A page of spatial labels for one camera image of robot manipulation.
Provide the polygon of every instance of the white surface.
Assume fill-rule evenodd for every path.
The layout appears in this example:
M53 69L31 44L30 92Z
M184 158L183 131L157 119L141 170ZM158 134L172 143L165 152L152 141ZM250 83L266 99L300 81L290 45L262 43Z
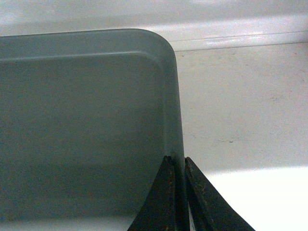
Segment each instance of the white surface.
M176 56L186 156L257 231L308 230L308 43Z
M308 41L308 0L0 0L0 36L143 28L176 51Z
M16 221L0 224L1 231L126 231L132 217L89 218L70 220Z

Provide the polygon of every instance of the white wall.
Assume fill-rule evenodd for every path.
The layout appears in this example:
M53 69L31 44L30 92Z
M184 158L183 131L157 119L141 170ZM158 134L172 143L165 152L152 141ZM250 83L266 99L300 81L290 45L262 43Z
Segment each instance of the white wall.
M0 36L143 28L176 51L308 41L308 0L0 0Z

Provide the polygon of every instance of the plastic tray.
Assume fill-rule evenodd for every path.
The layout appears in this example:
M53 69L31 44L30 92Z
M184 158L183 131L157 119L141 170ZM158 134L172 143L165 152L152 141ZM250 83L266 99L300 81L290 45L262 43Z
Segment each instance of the plastic tray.
M164 155L186 220L176 59L136 29L0 38L2 222L134 216Z

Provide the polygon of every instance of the white countertop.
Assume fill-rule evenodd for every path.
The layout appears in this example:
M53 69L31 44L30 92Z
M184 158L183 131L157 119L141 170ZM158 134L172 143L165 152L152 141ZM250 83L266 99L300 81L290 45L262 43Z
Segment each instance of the white countertop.
M185 155L257 231L308 230L308 43L176 56Z

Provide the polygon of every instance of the gray plastic tray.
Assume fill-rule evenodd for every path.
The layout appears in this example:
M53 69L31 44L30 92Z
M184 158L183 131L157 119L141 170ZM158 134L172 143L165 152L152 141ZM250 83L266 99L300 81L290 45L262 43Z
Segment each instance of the gray plastic tray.
M187 221L176 59L144 30L0 38L0 220L135 215L164 155Z

